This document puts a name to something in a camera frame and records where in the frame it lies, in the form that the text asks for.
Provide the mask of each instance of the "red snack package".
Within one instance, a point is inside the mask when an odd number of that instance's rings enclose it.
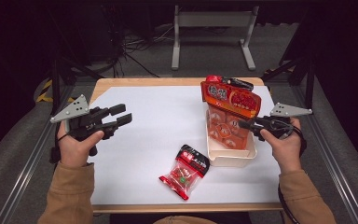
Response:
[[[171,171],[167,175],[160,176],[159,179],[184,200],[188,200],[195,184],[206,175],[209,166],[208,158],[196,149],[183,145]]]

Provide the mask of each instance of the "sleeve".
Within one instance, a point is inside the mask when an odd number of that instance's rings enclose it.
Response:
[[[68,168],[59,162],[48,190],[48,205],[38,223],[92,223],[93,191],[94,164]]]
[[[283,198],[290,211],[301,224],[336,223],[333,213],[305,171],[280,175]],[[283,212],[284,223],[292,223]]]

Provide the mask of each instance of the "person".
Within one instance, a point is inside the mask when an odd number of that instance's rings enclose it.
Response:
[[[298,129],[298,119],[291,118]],[[333,213],[326,205],[319,191],[315,188],[306,172],[301,167],[299,158],[301,141],[296,133],[280,140],[269,131],[262,130],[261,135],[272,146],[272,155],[281,169],[280,189],[284,204],[290,214],[301,224],[336,223]],[[57,133],[60,139],[65,135],[63,123]],[[82,142],[66,135],[59,141],[62,159],[59,161],[51,186],[48,190],[47,207],[38,223],[79,224],[92,223],[93,212],[90,197],[94,190],[94,165],[87,163],[89,150],[103,138],[103,132],[94,133]],[[293,223],[284,213],[284,223]],[[199,217],[165,217],[156,224],[213,224],[214,222]]]

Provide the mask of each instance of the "white tabletop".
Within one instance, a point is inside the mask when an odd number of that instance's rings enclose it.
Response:
[[[255,86],[262,98],[259,117],[274,104],[267,87]],[[174,165],[180,147],[188,144],[208,155],[205,110],[200,86],[113,87],[98,97],[93,108],[125,104],[132,122],[101,141],[95,163],[94,205],[278,203],[279,167],[271,147],[255,138],[256,158],[247,166],[210,167],[184,201],[158,177]]]

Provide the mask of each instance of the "gray carpet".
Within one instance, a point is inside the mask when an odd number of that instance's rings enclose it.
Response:
[[[278,66],[287,44],[290,41],[296,25],[281,25],[255,27],[251,39],[250,50],[253,54],[256,71],[247,69],[238,43],[238,30],[227,29],[221,35],[205,30],[188,30],[183,33],[181,42],[180,68],[171,70],[172,41],[165,40],[149,49],[134,51],[131,56],[138,60],[151,72],[162,77],[205,77],[209,74],[218,74],[227,77],[261,77],[263,72]],[[122,77],[152,77],[139,64],[131,59],[120,58],[122,68],[117,65],[119,75]],[[103,73],[105,77],[112,77],[113,72]],[[90,98],[94,83],[79,81],[71,93],[78,96],[80,93]],[[275,103],[301,106],[301,97],[298,99],[296,88],[290,87],[283,80],[285,75],[279,76],[266,83],[271,87],[272,98]],[[351,144],[348,136],[341,128],[333,109],[326,100],[324,92],[316,80],[312,115],[321,128],[334,158],[342,174],[344,174],[351,193],[358,203],[358,154]],[[39,135],[43,132],[51,111],[51,103],[37,103],[36,107],[12,128],[0,143],[0,211],[5,205],[18,176],[26,165],[30,155],[37,144]],[[308,149],[303,155],[304,168],[309,173],[316,187],[321,192],[326,203],[336,216],[337,223],[358,223],[356,218],[348,212],[346,195],[337,188],[331,170],[328,169],[321,143],[317,133],[312,129],[309,119],[301,118],[302,129],[308,140]],[[53,144],[53,135],[42,148],[42,155],[36,169],[30,176],[25,191],[19,197],[18,204],[14,204],[12,214],[7,223],[36,223],[46,206],[46,193],[51,180],[53,166],[48,163],[49,149]],[[279,212],[252,212],[251,220],[258,223],[281,223]],[[108,215],[96,216],[95,223],[109,223]]]

